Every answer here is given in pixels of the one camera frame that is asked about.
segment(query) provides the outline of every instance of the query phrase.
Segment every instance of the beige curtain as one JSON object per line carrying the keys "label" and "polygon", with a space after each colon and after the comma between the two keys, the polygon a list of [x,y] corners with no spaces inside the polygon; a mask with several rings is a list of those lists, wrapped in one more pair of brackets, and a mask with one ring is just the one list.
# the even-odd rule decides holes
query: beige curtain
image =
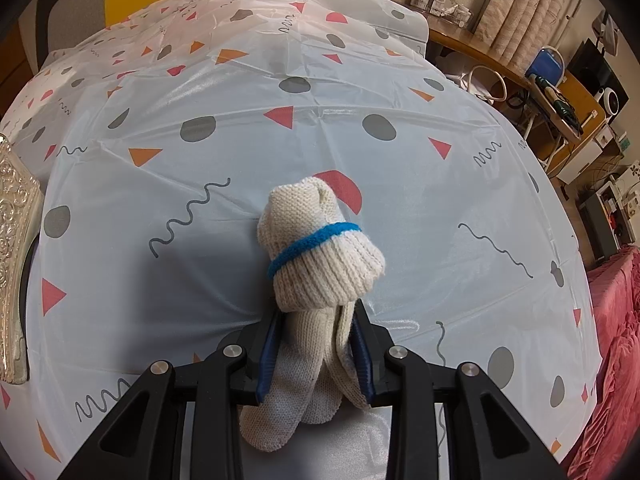
{"label": "beige curtain", "polygon": [[476,36],[500,63],[524,74],[556,28],[565,0],[490,0]]}

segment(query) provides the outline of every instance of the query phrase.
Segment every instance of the gray oval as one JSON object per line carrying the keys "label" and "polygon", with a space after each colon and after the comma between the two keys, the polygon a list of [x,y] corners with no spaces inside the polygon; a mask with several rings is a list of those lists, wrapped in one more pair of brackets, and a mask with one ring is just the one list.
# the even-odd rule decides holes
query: gray oval
{"label": "gray oval", "polygon": [[499,348],[496,348],[491,354],[491,357],[489,357],[489,364],[486,367],[486,372],[496,386],[503,389],[507,384],[509,384],[509,381],[511,381],[513,368],[514,361],[511,350],[505,346],[500,346]]}
{"label": "gray oval", "polygon": [[424,77],[424,82],[427,83],[427,85],[429,85],[431,88],[438,90],[439,92],[442,92],[444,90],[444,86],[442,86],[442,83],[439,81],[436,81],[435,79],[429,79],[428,77]]}
{"label": "gray oval", "polygon": [[39,129],[39,130],[36,132],[36,134],[33,136],[33,139],[31,139],[31,142],[35,142],[36,140],[38,140],[38,139],[42,136],[42,134],[44,133],[44,129],[45,129],[45,127],[44,127],[44,126],[43,126],[43,127],[41,127],[41,129]]}
{"label": "gray oval", "polygon": [[379,140],[394,140],[396,129],[382,115],[370,114],[362,120],[362,127],[371,136]]}
{"label": "gray oval", "polygon": [[212,116],[196,117],[184,121],[180,127],[180,136],[187,142],[198,142],[209,137],[216,130],[216,118]]}
{"label": "gray oval", "polygon": [[560,403],[564,400],[564,381],[562,377],[556,376],[556,380],[554,381],[554,387],[551,388],[551,398],[549,399],[549,403],[552,408],[556,408],[560,406]]}
{"label": "gray oval", "polygon": [[563,286],[564,276],[562,275],[562,270],[560,269],[560,267],[558,267],[558,264],[556,264],[554,261],[551,261],[551,273],[556,279],[556,283],[558,284],[558,286]]}
{"label": "gray oval", "polygon": [[239,22],[240,20],[244,20],[247,16],[253,16],[254,12],[249,9],[238,9],[236,13],[229,18],[230,22]]}
{"label": "gray oval", "polygon": [[129,115],[129,108],[124,110],[123,113],[121,113],[113,121],[111,121],[111,123],[109,124],[109,126],[107,126],[107,128],[111,130],[113,130],[114,128],[117,128],[124,122],[124,119],[126,119],[128,115]]}
{"label": "gray oval", "polygon": [[156,59],[160,60],[164,56],[166,56],[167,54],[170,54],[170,53],[171,53],[171,45],[165,45],[164,47],[162,47],[162,50],[160,51],[160,53],[158,54],[158,57]]}
{"label": "gray oval", "polygon": [[331,43],[333,46],[336,46],[338,48],[344,48],[344,41],[341,40],[341,38],[339,38],[335,34],[327,34],[326,38],[329,40],[329,43]]}
{"label": "gray oval", "polygon": [[60,205],[49,210],[44,217],[42,226],[48,237],[60,238],[68,229],[70,222],[71,211],[66,205]]}
{"label": "gray oval", "polygon": [[529,177],[531,179],[531,181],[533,182],[533,187],[536,188],[536,193],[540,192],[540,188],[538,187],[538,183],[536,182],[536,179],[533,178],[533,175],[529,173]]}
{"label": "gray oval", "polygon": [[290,94],[302,94],[302,92],[309,92],[311,90],[311,84],[303,77],[287,77],[284,81],[281,81],[278,85],[281,90],[289,92]]}

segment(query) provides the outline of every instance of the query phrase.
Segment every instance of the blue gripper pad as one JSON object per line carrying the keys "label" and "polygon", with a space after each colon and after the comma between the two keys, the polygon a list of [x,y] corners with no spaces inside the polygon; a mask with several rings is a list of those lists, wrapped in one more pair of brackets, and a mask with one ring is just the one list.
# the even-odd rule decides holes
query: blue gripper pad
{"label": "blue gripper pad", "polygon": [[373,390],[373,365],[371,356],[365,343],[362,329],[356,316],[351,321],[351,333],[349,334],[349,343],[351,345],[351,353],[353,354],[353,363],[358,374],[358,384],[360,391],[367,399],[367,403],[371,404],[374,397]]}
{"label": "blue gripper pad", "polygon": [[259,403],[264,402],[264,397],[269,393],[273,371],[276,367],[278,348],[280,341],[276,338],[276,317],[271,319],[271,325],[264,341],[264,347],[260,354],[260,368],[258,372],[258,384],[255,388],[255,398]]}

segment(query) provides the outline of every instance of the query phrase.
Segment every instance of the gray circle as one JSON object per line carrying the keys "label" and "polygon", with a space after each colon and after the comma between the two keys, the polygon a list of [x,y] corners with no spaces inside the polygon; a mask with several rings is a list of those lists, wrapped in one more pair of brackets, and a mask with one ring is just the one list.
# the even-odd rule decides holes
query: gray circle
{"label": "gray circle", "polygon": [[379,140],[396,138],[396,129],[382,115],[369,114],[362,120],[362,127],[371,137]]}
{"label": "gray circle", "polygon": [[162,375],[169,369],[169,363],[167,361],[156,361],[151,365],[150,369],[153,375]]}
{"label": "gray circle", "polygon": [[222,353],[227,357],[238,357],[239,355],[242,355],[242,347],[240,345],[228,345],[225,346]]}
{"label": "gray circle", "polygon": [[180,127],[180,136],[186,142],[198,142],[209,137],[216,130],[216,118],[213,116],[196,117],[184,121]]}
{"label": "gray circle", "polygon": [[33,136],[33,139],[31,139],[31,142],[36,142],[36,140],[38,140],[38,139],[42,136],[42,134],[44,133],[44,129],[45,129],[45,127],[44,127],[44,126],[43,126],[43,127],[41,127],[41,128],[36,132],[36,134]]}
{"label": "gray circle", "polygon": [[396,359],[404,359],[408,354],[409,352],[404,346],[396,345],[389,349],[389,355]]}
{"label": "gray circle", "polygon": [[166,56],[167,54],[170,54],[170,53],[171,53],[171,45],[165,45],[164,47],[162,47],[162,50],[160,51],[160,53],[158,54],[158,57],[156,59],[160,60],[164,56]]}
{"label": "gray circle", "polygon": [[538,183],[536,182],[536,179],[533,178],[533,175],[529,173],[529,177],[531,179],[531,181],[533,182],[533,187],[536,188],[536,193],[540,192],[540,188],[538,187]]}
{"label": "gray circle", "polygon": [[503,389],[511,377],[513,377],[514,361],[511,350],[500,346],[496,348],[489,357],[489,364],[486,367],[487,375],[498,388]]}
{"label": "gray circle", "polygon": [[123,113],[121,113],[113,121],[111,121],[111,123],[109,123],[107,128],[110,129],[110,130],[113,130],[114,128],[117,128],[118,126],[120,126],[124,122],[124,119],[126,119],[128,115],[129,115],[129,108],[124,110]]}
{"label": "gray circle", "polygon": [[311,90],[311,84],[303,77],[293,76],[287,77],[278,85],[280,90],[289,92],[290,94],[302,94]]}
{"label": "gray circle", "polygon": [[229,18],[230,22],[239,22],[240,20],[244,20],[247,16],[253,16],[254,12],[249,9],[238,9],[236,13]]}
{"label": "gray circle", "polygon": [[549,403],[552,408],[560,406],[560,403],[564,400],[564,381],[562,377],[556,376],[554,381],[554,387],[551,388],[551,397]]}
{"label": "gray circle", "polygon": [[335,34],[327,34],[326,38],[329,40],[329,43],[331,43],[333,46],[336,46],[338,48],[344,48],[344,41],[336,36]]}
{"label": "gray circle", "polygon": [[444,86],[442,86],[442,83],[439,81],[436,81],[435,79],[429,79],[428,77],[424,77],[424,82],[427,83],[427,85],[429,85],[431,88],[434,88],[440,92],[442,92],[444,90]]}
{"label": "gray circle", "polygon": [[554,261],[551,261],[551,273],[556,279],[556,283],[558,284],[558,286],[564,286],[564,276],[562,275],[562,270]]}
{"label": "gray circle", "polygon": [[71,211],[69,211],[68,206],[59,205],[49,210],[44,217],[42,226],[49,238],[60,238],[69,228],[70,223]]}
{"label": "gray circle", "polygon": [[460,367],[460,371],[467,377],[475,377],[480,373],[480,368],[478,368],[478,365],[475,363],[464,363]]}

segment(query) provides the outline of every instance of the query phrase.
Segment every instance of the silver screw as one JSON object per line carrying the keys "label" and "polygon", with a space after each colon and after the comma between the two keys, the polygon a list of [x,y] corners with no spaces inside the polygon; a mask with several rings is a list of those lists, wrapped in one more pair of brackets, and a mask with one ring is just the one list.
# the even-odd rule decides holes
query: silver screw
{"label": "silver screw", "polygon": [[151,373],[155,375],[162,375],[169,369],[169,363],[167,361],[156,361],[151,365]]}
{"label": "silver screw", "polygon": [[396,345],[389,349],[389,355],[396,359],[404,359],[408,353],[409,351],[404,346]]}
{"label": "silver screw", "polygon": [[475,363],[464,363],[460,369],[462,373],[468,377],[475,377],[480,373],[480,368],[478,368],[478,365]]}
{"label": "silver screw", "polygon": [[225,349],[222,351],[224,355],[227,357],[238,357],[242,354],[242,347],[240,345],[228,345],[225,346]]}

